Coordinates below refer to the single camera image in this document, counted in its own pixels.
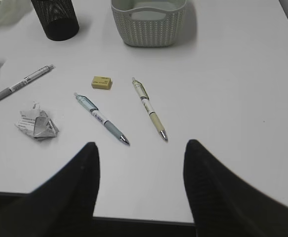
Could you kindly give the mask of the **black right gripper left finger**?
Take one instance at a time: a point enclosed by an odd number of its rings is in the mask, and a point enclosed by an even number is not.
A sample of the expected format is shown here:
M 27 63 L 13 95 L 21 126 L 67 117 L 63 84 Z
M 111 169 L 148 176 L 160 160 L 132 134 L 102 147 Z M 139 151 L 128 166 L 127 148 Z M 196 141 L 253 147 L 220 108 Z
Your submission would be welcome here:
M 0 237 L 92 236 L 99 184 L 99 151 L 88 142 L 48 181 L 0 209 Z

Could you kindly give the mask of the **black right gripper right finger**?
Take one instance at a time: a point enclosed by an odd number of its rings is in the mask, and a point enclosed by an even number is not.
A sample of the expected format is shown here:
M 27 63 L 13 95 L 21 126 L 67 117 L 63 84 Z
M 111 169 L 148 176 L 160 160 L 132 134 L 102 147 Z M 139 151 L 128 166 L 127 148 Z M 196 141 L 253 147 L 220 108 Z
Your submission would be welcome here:
M 288 207 L 229 170 L 198 140 L 186 145 L 183 179 L 199 237 L 288 237 Z

